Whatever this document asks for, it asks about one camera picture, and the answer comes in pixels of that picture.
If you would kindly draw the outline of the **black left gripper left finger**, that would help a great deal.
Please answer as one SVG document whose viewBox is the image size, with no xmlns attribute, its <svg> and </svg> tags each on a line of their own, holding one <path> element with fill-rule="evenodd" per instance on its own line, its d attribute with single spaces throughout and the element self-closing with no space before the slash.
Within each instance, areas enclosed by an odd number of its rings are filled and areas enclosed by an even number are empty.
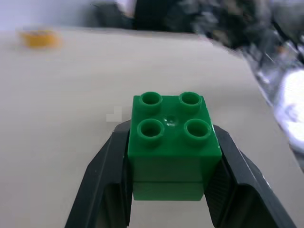
<svg viewBox="0 0 304 228">
<path fill-rule="evenodd" d="M 129 226 L 133 192 L 127 155 L 130 126 L 130 121 L 118 124 L 87 166 L 67 228 Z"/>
</svg>

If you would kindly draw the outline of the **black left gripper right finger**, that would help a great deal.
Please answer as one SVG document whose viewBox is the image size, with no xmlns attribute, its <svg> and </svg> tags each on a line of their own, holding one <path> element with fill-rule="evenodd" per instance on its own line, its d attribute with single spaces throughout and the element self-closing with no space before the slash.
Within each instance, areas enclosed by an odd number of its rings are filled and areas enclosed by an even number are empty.
<svg viewBox="0 0 304 228">
<path fill-rule="evenodd" d="M 294 228 L 295 224 L 260 169 L 236 146 L 229 133 L 214 130 L 222 159 L 205 191 L 216 228 Z"/>
</svg>

